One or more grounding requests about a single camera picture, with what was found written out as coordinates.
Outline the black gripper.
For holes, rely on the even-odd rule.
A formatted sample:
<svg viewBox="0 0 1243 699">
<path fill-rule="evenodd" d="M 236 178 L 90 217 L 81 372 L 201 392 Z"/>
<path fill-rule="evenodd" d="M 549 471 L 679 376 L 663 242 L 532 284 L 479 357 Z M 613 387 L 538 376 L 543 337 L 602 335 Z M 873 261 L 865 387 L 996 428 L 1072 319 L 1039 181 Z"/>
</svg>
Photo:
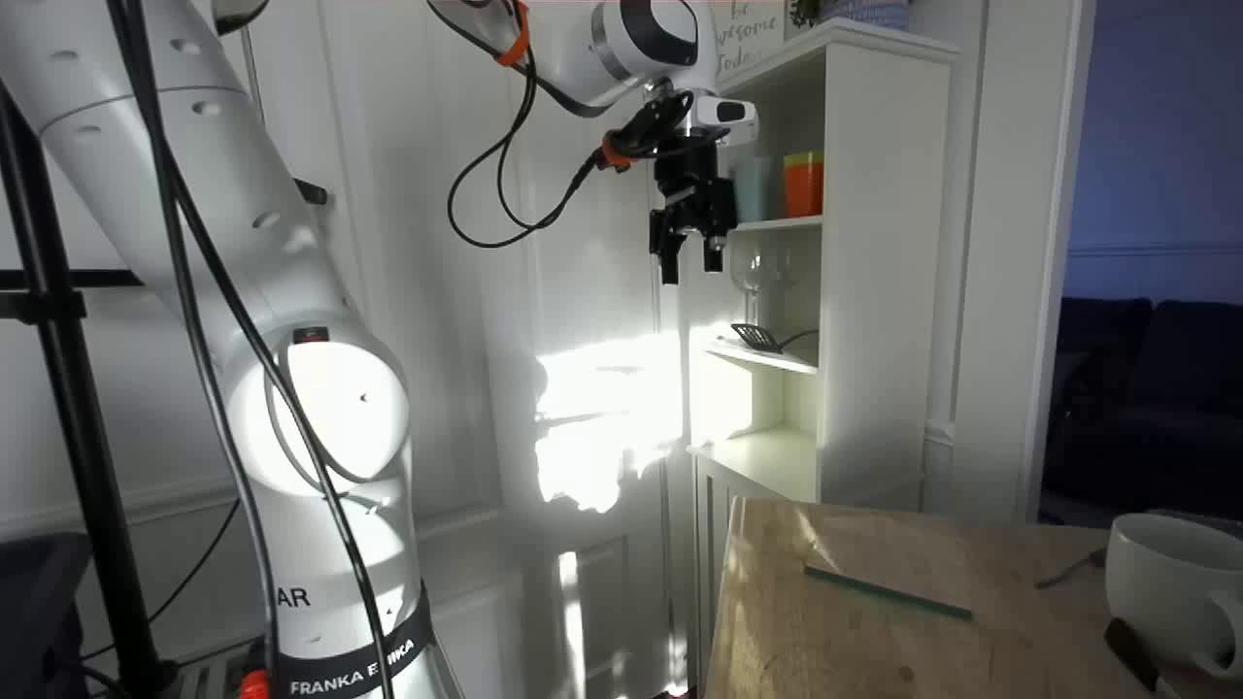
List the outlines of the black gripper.
<svg viewBox="0 0 1243 699">
<path fill-rule="evenodd" d="M 724 270 L 728 233 L 740 225 L 734 181 L 719 176 L 719 150 L 712 137 L 670 138 L 658 150 L 659 213 L 648 217 L 648 251 L 659 265 L 659 279 L 679 279 L 675 230 L 703 233 L 703 270 Z"/>
</svg>

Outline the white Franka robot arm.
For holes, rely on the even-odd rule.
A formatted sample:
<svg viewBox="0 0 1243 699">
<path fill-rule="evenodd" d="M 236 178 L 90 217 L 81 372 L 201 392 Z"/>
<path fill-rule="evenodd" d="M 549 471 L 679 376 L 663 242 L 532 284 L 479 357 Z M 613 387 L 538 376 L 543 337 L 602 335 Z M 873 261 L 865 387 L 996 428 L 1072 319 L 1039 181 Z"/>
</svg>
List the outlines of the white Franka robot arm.
<svg viewBox="0 0 1243 699">
<path fill-rule="evenodd" d="M 459 699 L 416 532 L 412 400 L 196 0 L 0 0 L 0 76 L 205 348 L 254 500 L 277 699 Z"/>
</svg>

